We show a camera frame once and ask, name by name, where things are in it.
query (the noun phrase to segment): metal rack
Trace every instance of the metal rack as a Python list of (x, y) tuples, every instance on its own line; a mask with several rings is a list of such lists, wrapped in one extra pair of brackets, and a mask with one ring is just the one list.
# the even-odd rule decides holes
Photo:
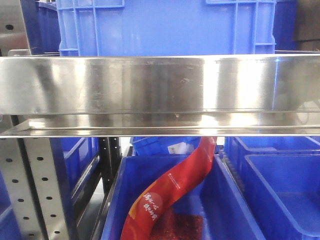
[[(36, 54), (26, 2), (0, 0), (0, 13), (10, 13), (0, 22), (14, 26), (0, 29), (3, 56)], [(22, 45), (13, 44), (17, 34)], [(320, 54), (285, 53), (1, 57), (0, 168), (23, 238), (79, 239), (77, 225), (102, 178), (91, 239), (101, 238), (119, 136), (320, 135)], [(56, 137), (72, 136), (100, 137), (99, 155), (74, 189), (52, 148)]]

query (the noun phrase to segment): red plastic bag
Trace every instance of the red plastic bag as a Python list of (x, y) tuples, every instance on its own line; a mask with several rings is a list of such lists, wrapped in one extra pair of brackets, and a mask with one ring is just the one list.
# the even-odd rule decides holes
[(199, 147), (154, 181), (137, 198), (125, 219), (121, 240), (149, 240), (159, 217), (210, 172), (217, 137), (202, 137)]

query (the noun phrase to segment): white label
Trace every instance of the white label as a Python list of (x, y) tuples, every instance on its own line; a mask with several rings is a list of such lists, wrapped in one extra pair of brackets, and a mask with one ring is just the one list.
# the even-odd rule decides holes
[(186, 144), (185, 142), (179, 142), (174, 145), (168, 146), (168, 151), (170, 154), (190, 154), (195, 150), (194, 146), (191, 144)]

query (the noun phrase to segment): blue plastic bin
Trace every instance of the blue plastic bin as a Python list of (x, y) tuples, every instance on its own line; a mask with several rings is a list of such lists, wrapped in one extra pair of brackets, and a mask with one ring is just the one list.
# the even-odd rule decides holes
[(61, 37), (56, 3), (38, 1), (36, 4), (43, 52), (57, 53)]
[(308, 136), (226, 137), (224, 151), (244, 178), (245, 155), (320, 154), (320, 143)]
[(245, 198), (270, 240), (320, 239), (320, 155), (248, 155)]
[(276, 0), (273, 35), (276, 50), (296, 50), (294, 41), (297, 0)]
[(272, 54), (276, 0), (56, 0), (62, 56)]
[(137, 156), (190, 154), (199, 146), (199, 136), (135, 136), (130, 143)]
[(99, 150), (97, 137), (61, 138), (70, 188), (73, 189)]
[[(102, 240), (119, 240), (131, 205), (164, 172), (186, 156), (133, 156), (120, 165)], [(173, 205), (177, 214), (203, 217), (203, 240), (264, 240), (231, 175), (219, 158), (194, 190)]]
[(0, 240), (22, 240), (9, 194), (0, 172)]
[(320, 143), (320, 136), (311, 136), (311, 138)]
[(22, 240), (16, 216), (11, 206), (0, 213), (0, 240)]

